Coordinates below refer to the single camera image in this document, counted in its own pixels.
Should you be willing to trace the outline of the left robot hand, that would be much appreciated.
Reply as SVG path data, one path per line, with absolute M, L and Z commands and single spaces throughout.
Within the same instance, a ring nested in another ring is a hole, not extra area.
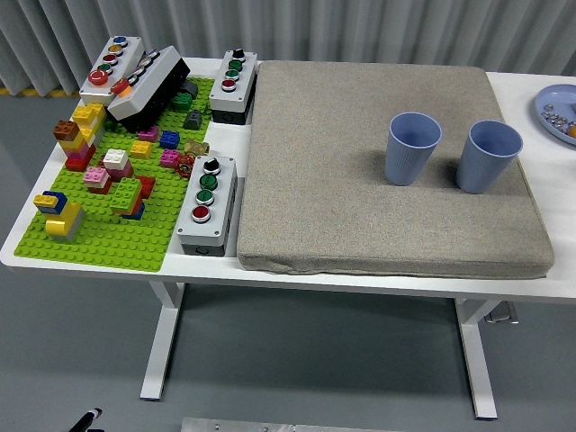
M 99 408 L 88 410 L 69 430 L 69 432 L 86 432 L 102 415 L 103 411 Z

